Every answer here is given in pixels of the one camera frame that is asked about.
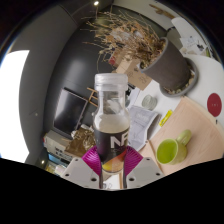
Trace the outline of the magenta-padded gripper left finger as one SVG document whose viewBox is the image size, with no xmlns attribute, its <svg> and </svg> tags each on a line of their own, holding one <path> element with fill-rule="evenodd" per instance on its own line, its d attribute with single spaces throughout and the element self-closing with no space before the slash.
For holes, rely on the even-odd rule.
<svg viewBox="0 0 224 224">
<path fill-rule="evenodd" d="M 61 177 L 84 188 L 101 188 L 101 161 L 96 147 L 81 158 L 74 157 Z"/>
</svg>

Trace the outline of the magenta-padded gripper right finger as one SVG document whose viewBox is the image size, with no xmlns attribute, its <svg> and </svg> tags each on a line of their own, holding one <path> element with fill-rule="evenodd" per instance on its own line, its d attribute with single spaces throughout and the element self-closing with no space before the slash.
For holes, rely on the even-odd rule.
<svg viewBox="0 0 224 224">
<path fill-rule="evenodd" d="M 124 159 L 123 186 L 125 189 L 143 187 L 162 178 L 164 174 L 150 157 L 143 157 L 128 146 Z"/>
</svg>

